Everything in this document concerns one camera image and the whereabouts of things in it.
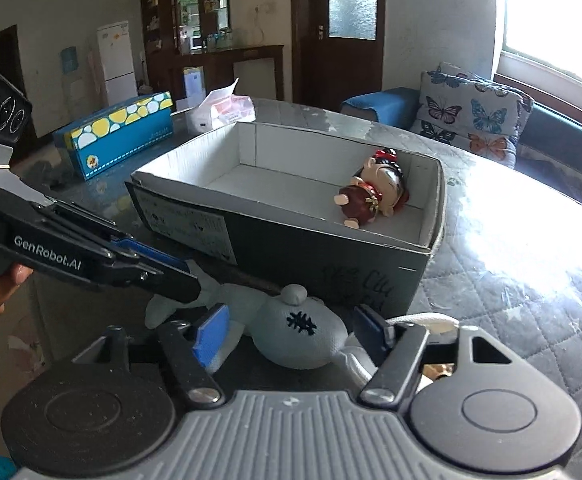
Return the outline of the white plush rabbit toy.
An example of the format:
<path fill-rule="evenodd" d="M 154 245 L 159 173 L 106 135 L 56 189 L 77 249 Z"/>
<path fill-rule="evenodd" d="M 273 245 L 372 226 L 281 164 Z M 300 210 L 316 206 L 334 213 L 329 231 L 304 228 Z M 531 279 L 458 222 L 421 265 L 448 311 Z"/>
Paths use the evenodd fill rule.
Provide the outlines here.
<path fill-rule="evenodd" d="M 370 352 L 349 333 L 342 319 L 323 300 L 309 296 L 305 287 L 290 284 L 279 295 L 269 296 L 255 288 L 221 284 L 195 261 L 188 264 L 199 278 L 199 296 L 186 304 L 153 296 L 146 307 L 145 325 L 156 328 L 178 310 L 226 306 L 226 334 L 221 344 L 215 344 L 200 359 L 208 373 L 214 374 L 223 366 L 244 335 L 252 339 L 264 358 L 290 370 L 315 370 L 335 364 L 359 387 L 379 370 Z"/>

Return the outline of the dark-haired doll figurine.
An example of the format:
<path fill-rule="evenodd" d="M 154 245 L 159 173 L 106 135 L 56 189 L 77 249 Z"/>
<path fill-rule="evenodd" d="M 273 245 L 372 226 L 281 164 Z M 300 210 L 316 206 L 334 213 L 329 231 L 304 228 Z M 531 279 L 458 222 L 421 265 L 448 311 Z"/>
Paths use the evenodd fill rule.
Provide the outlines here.
<path fill-rule="evenodd" d="M 352 229 L 372 223 L 381 214 L 391 218 L 410 197 L 402 167 L 394 148 L 380 148 L 368 157 L 348 185 L 333 197 L 344 214 L 343 223 Z"/>

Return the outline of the blue spotted tissue box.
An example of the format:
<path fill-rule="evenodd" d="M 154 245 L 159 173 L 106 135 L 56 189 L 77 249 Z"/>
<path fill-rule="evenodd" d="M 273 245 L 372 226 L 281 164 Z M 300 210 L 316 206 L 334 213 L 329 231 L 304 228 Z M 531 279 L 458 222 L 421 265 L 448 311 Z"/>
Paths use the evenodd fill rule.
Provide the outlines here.
<path fill-rule="evenodd" d="M 90 180 L 173 134 L 169 91 L 135 96 L 52 133 L 75 174 Z"/>

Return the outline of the dark cardboard shoe box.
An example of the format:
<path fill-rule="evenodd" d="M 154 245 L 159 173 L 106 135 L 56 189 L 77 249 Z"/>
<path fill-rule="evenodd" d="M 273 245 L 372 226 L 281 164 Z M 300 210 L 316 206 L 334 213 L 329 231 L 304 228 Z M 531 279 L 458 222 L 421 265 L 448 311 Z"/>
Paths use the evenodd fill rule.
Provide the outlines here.
<path fill-rule="evenodd" d="M 361 139 L 237 122 L 147 162 L 128 193 L 154 233 L 256 278 L 303 285 L 331 307 L 400 315 L 443 236 L 444 171 L 399 152 L 409 200 L 349 228 L 335 195 L 376 151 Z"/>

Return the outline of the white pink tissue pack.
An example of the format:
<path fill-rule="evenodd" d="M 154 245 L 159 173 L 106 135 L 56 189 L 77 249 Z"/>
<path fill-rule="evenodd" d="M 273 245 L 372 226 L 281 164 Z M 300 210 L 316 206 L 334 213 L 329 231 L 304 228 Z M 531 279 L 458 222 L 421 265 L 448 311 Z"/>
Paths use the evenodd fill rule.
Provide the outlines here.
<path fill-rule="evenodd" d="M 236 94 L 239 79 L 224 88 L 212 90 L 197 106 L 186 114 L 187 126 L 195 133 L 205 133 L 234 124 L 254 122 L 255 108 L 249 96 Z"/>

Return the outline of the white refrigerator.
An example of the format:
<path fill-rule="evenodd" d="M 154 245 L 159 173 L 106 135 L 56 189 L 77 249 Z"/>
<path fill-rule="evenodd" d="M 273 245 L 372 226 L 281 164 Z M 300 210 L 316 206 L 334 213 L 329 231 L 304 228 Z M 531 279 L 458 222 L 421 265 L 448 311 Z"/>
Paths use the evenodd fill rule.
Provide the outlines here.
<path fill-rule="evenodd" d="M 137 96 L 128 21 L 99 27 L 96 39 L 106 105 L 116 105 Z"/>

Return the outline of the dark wooden cabinet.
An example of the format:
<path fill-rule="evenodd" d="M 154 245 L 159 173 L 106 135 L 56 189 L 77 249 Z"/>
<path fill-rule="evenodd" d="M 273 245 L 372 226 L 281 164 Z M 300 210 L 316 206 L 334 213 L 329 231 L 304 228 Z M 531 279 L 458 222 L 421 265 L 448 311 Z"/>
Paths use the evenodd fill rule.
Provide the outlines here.
<path fill-rule="evenodd" d="M 235 65 L 273 62 L 274 97 L 283 98 L 282 46 L 245 46 L 231 28 L 229 0 L 140 0 L 145 81 L 176 99 L 193 95 L 197 75 L 202 91 L 230 84 Z"/>

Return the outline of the butterfly print cushion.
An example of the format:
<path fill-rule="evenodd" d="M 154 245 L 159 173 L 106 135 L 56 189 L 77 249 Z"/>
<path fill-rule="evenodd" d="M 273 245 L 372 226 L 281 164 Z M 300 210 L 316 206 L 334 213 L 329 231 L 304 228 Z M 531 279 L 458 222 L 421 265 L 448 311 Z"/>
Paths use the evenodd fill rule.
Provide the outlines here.
<path fill-rule="evenodd" d="M 521 90 L 442 64 L 421 74 L 411 131 L 513 168 L 534 104 Z"/>

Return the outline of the blue sofa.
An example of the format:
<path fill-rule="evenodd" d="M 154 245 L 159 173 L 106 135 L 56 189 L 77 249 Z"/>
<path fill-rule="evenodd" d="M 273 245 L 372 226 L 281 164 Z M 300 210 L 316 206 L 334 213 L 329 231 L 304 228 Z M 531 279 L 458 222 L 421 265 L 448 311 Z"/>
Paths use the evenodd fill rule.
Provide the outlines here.
<path fill-rule="evenodd" d="M 460 148 L 582 203 L 582 125 L 524 96 L 479 84 L 396 88 L 349 98 L 341 112 Z"/>

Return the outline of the dark wooden door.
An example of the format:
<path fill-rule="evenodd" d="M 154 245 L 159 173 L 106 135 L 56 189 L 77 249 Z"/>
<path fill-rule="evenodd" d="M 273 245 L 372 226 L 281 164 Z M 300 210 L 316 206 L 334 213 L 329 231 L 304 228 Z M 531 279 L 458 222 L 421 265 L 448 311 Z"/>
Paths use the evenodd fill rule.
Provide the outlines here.
<path fill-rule="evenodd" d="M 382 86 L 385 0 L 291 0 L 292 99 L 336 112 Z"/>

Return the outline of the window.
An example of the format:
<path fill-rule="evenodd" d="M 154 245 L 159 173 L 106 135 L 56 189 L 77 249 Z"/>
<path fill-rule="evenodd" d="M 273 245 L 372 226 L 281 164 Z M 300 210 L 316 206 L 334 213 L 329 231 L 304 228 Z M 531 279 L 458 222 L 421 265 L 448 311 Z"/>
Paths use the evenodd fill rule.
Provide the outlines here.
<path fill-rule="evenodd" d="M 498 72 L 547 92 L 582 87 L 582 0 L 501 0 Z"/>

